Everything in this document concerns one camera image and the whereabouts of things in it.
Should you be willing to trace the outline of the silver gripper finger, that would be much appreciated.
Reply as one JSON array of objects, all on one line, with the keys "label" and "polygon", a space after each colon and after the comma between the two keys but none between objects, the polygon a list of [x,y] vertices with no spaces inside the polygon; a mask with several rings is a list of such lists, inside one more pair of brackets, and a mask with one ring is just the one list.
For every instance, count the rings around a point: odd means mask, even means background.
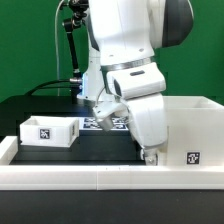
[{"label": "silver gripper finger", "polygon": [[143,149],[144,160],[147,166],[156,166],[158,164],[158,155],[156,148],[146,147]]}]

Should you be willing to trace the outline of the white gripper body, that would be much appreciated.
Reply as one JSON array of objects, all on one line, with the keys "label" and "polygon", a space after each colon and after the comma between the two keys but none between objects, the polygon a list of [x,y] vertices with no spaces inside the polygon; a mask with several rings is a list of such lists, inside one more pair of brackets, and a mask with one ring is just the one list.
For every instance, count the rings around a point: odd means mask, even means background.
[{"label": "white gripper body", "polygon": [[128,128],[143,148],[154,148],[167,140],[167,122],[163,96],[153,94],[126,102]]}]

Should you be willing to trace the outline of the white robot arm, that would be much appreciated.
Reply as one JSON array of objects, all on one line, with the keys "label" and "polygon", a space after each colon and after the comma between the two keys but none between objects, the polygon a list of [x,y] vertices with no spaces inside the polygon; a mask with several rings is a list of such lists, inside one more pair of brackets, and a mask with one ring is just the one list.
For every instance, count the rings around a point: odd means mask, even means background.
[{"label": "white robot arm", "polygon": [[193,27],[189,0],[87,0],[87,31],[100,53],[102,91],[93,115],[109,131],[114,115],[127,120],[148,165],[168,140],[163,74],[153,60],[156,48],[181,44]]}]

